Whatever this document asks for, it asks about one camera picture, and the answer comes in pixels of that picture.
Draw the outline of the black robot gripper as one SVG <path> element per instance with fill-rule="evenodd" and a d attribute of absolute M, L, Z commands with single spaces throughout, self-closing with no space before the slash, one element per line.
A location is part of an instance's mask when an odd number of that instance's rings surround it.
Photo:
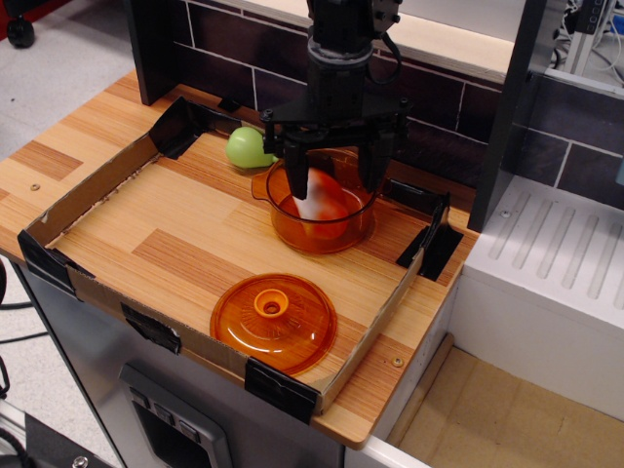
<path fill-rule="evenodd" d="M 385 86 L 396 80 L 402 61 L 390 78 L 377 81 L 371 75 L 373 47 L 355 53 L 321 46 L 307 48 L 307 87 L 292 101 L 267 108 L 260 114 L 264 124 L 263 147 L 284 156 L 291 193 L 307 198 L 310 149 L 360 145 L 358 173 L 369 192 L 381 185 L 391 160 L 391 141 L 406 133 L 410 100 L 372 94 L 367 84 Z"/>

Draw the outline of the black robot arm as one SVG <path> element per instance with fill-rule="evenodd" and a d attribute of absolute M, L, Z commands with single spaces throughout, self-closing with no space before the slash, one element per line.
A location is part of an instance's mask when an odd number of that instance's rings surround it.
<path fill-rule="evenodd" d="M 264 150 L 282 159 L 292 195 L 307 197 L 308 154 L 355 147 L 358 175 L 372 193 L 408 135 L 411 103 L 367 93 L 373 43 L 401 54 L 388 29 L 399 22 L 397 1 L 311 1 L 305 94 L 264 110 Z"/>

